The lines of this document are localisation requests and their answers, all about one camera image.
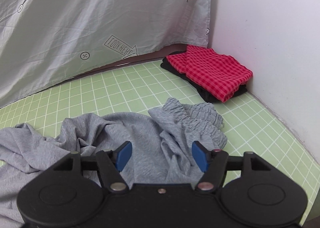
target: small screw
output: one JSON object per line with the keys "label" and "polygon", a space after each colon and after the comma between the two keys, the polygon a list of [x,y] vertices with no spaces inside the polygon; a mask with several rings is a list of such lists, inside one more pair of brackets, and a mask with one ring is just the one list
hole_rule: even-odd
{"label": "small screw", "polygon": [[165,194],[167,191],[164,188],[159,188],[158,193],[159,194]]}
{"label": "small screw", "polygon": [[116,183],[112,183],[110,185],[110,188],[113,190],[113,191],[123,191],[124,189],[127,188],[126,184],[124,183],[121,183],[121,182],[116,182]]}
{"label": "small screw", "polygon": [[210,182],[201,182],[198,184],[198,188],[202,191],[209,191],[214,188],[214,185]]}

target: black folded garment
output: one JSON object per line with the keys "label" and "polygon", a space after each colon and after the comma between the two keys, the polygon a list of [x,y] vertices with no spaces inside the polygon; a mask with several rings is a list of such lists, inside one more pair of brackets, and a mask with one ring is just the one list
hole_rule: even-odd
{"label": "black folded garment", "polygon": [[[184,51],[176,51],[171,53],[170,55],[174,55],[174,54],[180,54],[180,53],[184,53]],[[191,81],[189,78],[186,77],[185,74],[181,74],[179,73],[173,66],[171,66],[171,64],[168,62],[168,60],[166,58],[164,58],[162,60],[162,63],[160,65],[163,69],[168,70],[169,72],[171,72],[172,74],[188,81],[194,88],[196,88],[197,92],[199,93],[199,95],[202,97],[202,99],[207,102],[207,103],[217,103],[217,102],[221,102],[219,99],[217,99],[216,97],[214,97],[211,93],[209,93],[206,89],[204,89],[202,86],[199,86],[198,84],[194,83],[193,81]],[[241,85],[239,86],[238,91],[236,91],[233,94],[233,97],[239,96],[244,94],[245,92],[247,92],[247,88],[246,85]]]}

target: red plaid shirt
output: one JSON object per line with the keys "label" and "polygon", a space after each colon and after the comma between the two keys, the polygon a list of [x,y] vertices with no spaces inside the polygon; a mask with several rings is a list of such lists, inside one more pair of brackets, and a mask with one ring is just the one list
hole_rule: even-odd
{"label": "red plaid shirt", "polygon": [[202,86],[222,102],[230,99],[253,76],[232,56],[220,55],[213,49],[187,46],[182,54],[167,56],[169,63],[194,83]]}

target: white curtain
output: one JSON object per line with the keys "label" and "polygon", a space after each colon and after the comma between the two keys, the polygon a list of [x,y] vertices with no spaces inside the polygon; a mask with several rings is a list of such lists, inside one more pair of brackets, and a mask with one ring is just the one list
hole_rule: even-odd
{"label": "white curtain", "polygon": [[210,0],[0,0],[0,107],[174,43],[207,46]]}

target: crumpled gray clothing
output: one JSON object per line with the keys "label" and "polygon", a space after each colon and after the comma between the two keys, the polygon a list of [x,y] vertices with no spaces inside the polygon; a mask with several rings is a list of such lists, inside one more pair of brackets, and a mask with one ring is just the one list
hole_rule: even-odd
{"label": "crumpled gray clothing", "polygon": [[[227,137],[219,130],[221,115],[209,103],[182,105],[169,98],[151,117],[137,113],[114,113],[99,117],[93,113],[66,118],[56,138],[43,137],[28,123],[0,130],[0,227],[20,227],[17,209],[19,190],[70,151],[81,156],[102,149],[116,149],[131,141],[132,157],[121,172],[133,183],[191,183],[202,176],[191,145],[200,141],[207,149],[222,149]],[[96,172],[84,176],[99,183]]]}

